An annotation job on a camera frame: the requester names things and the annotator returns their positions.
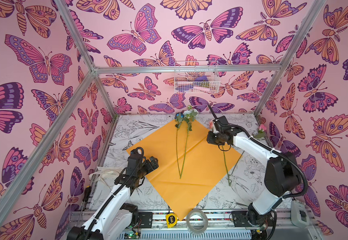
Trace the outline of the orange wrapping paper sheet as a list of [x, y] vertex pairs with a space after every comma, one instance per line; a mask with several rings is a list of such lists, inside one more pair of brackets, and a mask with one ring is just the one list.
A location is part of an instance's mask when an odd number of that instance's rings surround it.
[[[127, 152], [141, 147], [144, 156], [159, 160], [159, 168], [146, 177], [155, 190], [169, 205], [178, 218], [188, 213], [226, 175], [222, 147], [207, 142], [209, 129], [198, 121], [193, 122], [188, 152], [182, 179], [180, 179], [176, 157], [176, 121], [172, 120], [157, 131], [134, 144]], [[182, 126], [178, 136], [179, 165], [182, 166], [186, 127]], [[241, 157], [234, 148], [224, 147], [227, 166], [231, 170]]]

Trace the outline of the white fake rose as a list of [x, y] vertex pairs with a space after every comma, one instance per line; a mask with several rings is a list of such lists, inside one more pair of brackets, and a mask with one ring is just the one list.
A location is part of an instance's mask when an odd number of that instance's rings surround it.
[[180, 179], [183, 177], [186, 158], [187, 158], [187, 152], [188, 152], [188, 141], [189, 141], [189, 135], [190, 132], [193, 130], [193, 122], [196, 120], [197, 116], [199, 115], [199, 111], [189, 105], [187, 106], [187, 109], [182, 111], [181, 113], [177, 114], [177, 133], [179, 133], [179, 130], [182, 126], [185, 126], [186, 128], [186, 139], [185, 139], [185, 148], [184, 148], [184, 155], [183, 155], [183, 162], [182, 166], [179, 166], [179, 157], [177, 157], [178, 162], [178, 169], [180, 174]]

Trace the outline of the small pink fake rose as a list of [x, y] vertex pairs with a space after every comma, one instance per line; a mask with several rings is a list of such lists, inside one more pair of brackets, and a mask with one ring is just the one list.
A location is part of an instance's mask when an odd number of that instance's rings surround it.
[[261, 178], [261, 173], [265, 173], [267, 164], [267, 147], [260, 139], [264, 138], [265, 132], [259, 128], [255, 133], [249, 134], [246, 129], [241, 126], [233, 126], [228, 130], [231, 135], [229, 145], [239, 151], [241, 157], [244, 158], [244, 165], [247, 169], [244, 174], [249, 179]]

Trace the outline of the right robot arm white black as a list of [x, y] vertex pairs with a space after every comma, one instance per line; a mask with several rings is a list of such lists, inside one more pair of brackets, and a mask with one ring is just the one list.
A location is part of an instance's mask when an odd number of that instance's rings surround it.
[[240, 148], [266, 167], [265, 189], [248, 206], [247, 218], [251, 226], [263, 225], [283, 200], [307, 193], [306, 175], [297, 166], [293, 153], [270, 148], [255, 139], [243, 127], [230, 124], [225, 116], [217, 117], [214, 111], [211, 113], [214, 120], [213, 130], [209, 131], [207, 136], [209, 144], [218, 147], [228, 144]]

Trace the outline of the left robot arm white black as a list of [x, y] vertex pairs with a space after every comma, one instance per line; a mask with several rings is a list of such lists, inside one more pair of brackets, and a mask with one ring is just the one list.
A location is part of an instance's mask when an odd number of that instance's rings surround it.
[[146, 158], [144, 149], [133, 149], [125, 167], [114, 181], [114, 186], [100, 208], [82, 226], [73, 227], [68, 240], [115, 240], [129, 226], [138, 222], [138, 207], [128, 201], [145, 177], [159, 168], [159, 160]]

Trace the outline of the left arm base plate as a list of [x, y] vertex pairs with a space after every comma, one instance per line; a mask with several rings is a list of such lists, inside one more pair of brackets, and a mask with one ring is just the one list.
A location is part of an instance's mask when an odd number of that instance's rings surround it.
[[128, 229], [151, 229], [153, 221], [153, 213], [152, 212], [141, 212], [141, 213], [133, 213], [131, 217], [131, 223], [127, 225]]

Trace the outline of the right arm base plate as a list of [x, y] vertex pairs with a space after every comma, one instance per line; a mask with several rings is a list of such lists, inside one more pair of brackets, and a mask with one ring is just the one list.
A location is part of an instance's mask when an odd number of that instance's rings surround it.
[[259, 215], [254, 210], [232, 211], [230, 219], [237, 228], [242, 227], [258, 230], [273, 227], [275, 221], [275, 217], [271, 212], [265, 215]]

